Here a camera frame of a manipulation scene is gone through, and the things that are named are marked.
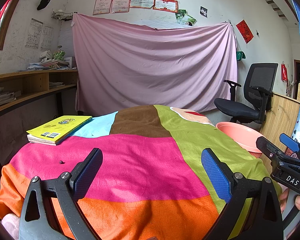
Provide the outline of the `person's right hand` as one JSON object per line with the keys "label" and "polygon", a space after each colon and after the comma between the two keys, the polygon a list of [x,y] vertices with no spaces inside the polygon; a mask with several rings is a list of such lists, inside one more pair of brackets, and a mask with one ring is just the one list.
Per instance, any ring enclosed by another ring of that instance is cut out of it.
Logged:
{"label": "person's right hand", "polygon": [[[286,208],[288,195],[289,195],[289,188],[286,188],[285,191],[283,191],[283,193],[279,196],[281,212],[283,212]],[[298,210],[300,210],[300,196],[296,196],[295,206],[297,207]]]}

